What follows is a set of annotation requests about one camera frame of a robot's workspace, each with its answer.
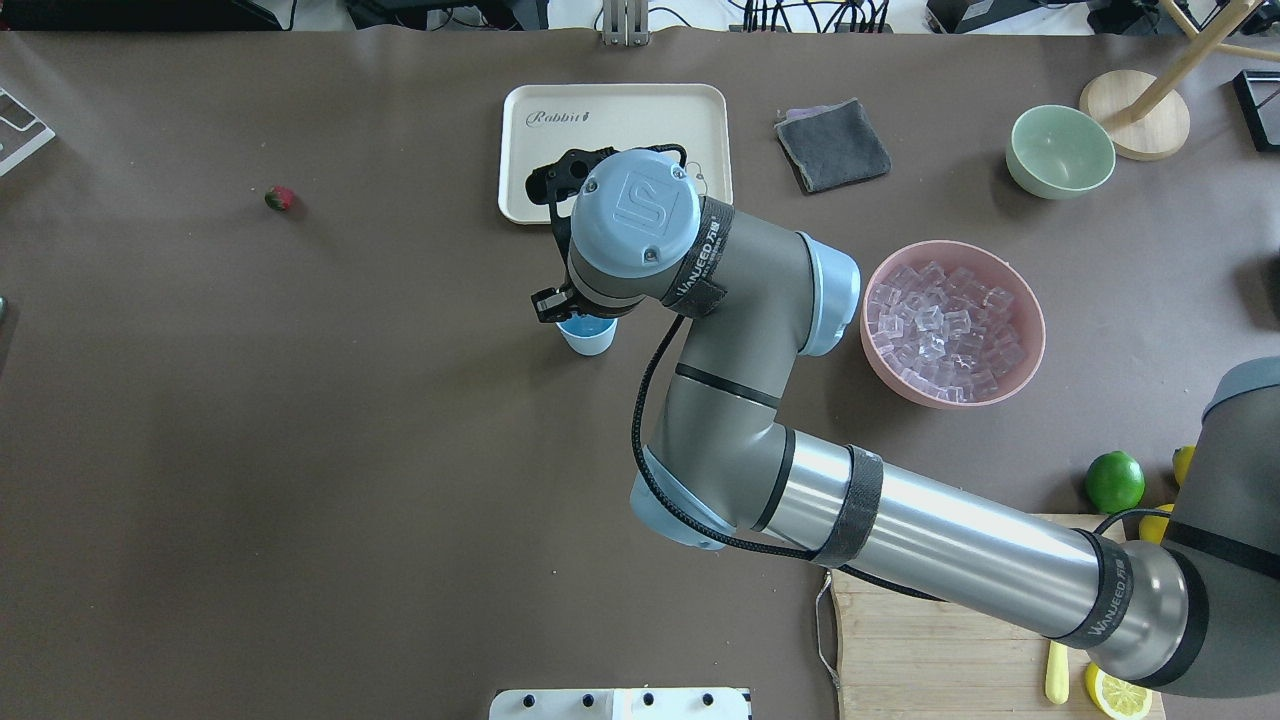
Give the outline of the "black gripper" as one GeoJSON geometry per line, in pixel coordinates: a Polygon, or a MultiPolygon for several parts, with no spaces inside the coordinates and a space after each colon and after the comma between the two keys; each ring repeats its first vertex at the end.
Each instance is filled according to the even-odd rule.
{"type": "Polygon", "coordinates": [[[691,179],[675,147],[568,150],[527,178],[548,208],[564,282],[531,297],[541,323],[618,318],[653,297],[690,316],[673,282],[691,249],[691,179]]]}

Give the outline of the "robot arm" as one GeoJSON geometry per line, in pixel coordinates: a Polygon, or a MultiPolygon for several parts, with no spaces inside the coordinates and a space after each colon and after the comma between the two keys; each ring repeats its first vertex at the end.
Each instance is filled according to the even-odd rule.
{"type": "Polygon", "coordinates": [[[1114,209],[996,217],[1002,250],[932,240],[884,258],[964,266],[1016,301],[993,350],[943,374],[870,337],[892,313],[845,240],[694,193],[667,147],[575,150],[535,199],[577,204],[550,228],[566,268],[541,322],[622,316],[653,299],[690,322],[652,437],[631,423],[636,514],[692,546],[814,562],[1084,650],[1105,671],[1197,698],[1277,691],[1277,342],[1248,331],[1236,273],[1275,259],[1277,211],[1114,209]],[[1158,542],[1126,544],[1027,512],[1033,484],[1075,479],[1117,523],[1144,497],[1068,470],[1103,442],[1155,439],[1204,389],[1199,452],[1158,542]]]}

